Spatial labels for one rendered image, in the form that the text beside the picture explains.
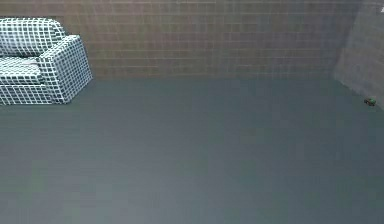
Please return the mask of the white green checked sofa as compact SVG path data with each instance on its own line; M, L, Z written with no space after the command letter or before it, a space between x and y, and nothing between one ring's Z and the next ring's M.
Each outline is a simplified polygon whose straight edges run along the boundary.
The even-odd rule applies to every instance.
M67 104L92 80L86 48L51 18L0 18L0 105Z

